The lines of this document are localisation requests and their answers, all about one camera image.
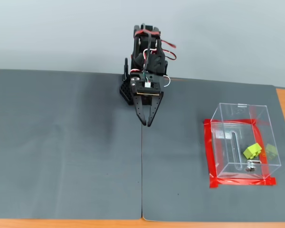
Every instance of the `white wire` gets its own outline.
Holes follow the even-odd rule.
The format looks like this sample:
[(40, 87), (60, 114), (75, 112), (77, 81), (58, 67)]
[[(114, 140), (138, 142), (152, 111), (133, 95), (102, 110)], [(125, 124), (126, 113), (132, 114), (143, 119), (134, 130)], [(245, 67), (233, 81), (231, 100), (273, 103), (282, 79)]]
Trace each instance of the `white wire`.
[(148, 50), (148, 49), (145, 49), (145, 50), (143, 51), (143, 53), (142, 53), (144, 59), (146, 59), (145, 56), (144, 56), (144, 53), (146, 52), (146, 50)]
[(168, 85), (170, 85), (171, 79), (169, 78), (169, 83), (167, 85), (164, 85), (163, 87), (167, 87)]

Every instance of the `clear plastic box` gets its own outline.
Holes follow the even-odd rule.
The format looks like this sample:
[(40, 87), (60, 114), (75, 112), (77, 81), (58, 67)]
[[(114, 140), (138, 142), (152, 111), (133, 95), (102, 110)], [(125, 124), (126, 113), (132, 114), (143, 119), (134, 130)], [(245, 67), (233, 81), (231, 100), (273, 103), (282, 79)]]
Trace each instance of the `clear plastic box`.
[[(220, 103), (211, 132), (218, 178), (265, 179), (281, 166), (267, 106)], [(243, 152), (255, 143), (261, 153), (247, 159)]]

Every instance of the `yellow-green block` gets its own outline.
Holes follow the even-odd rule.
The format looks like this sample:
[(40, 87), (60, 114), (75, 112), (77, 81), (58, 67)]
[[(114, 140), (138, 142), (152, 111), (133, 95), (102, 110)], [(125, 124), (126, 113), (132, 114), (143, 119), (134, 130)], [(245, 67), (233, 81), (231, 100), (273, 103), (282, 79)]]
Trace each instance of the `yellow-green block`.
[(254, 157), (258, 156), (261, 151), (262, 147), (258, 143), (255, 143), (249, 146), (243, 154), (247, 159), (253, 159)]
[(271, 153), (274, 153), (277, 155), (277, 150), (276, 150), (276, 147), (271, 145), (271, 144), (267, 144), (266, 146), (266, 151), (269, 151)]
[(266, 146), (266, 153), (270, 160), (274, 159), (277, 156), (277, 149), (275, 146), (271, 144), (267, 144)]

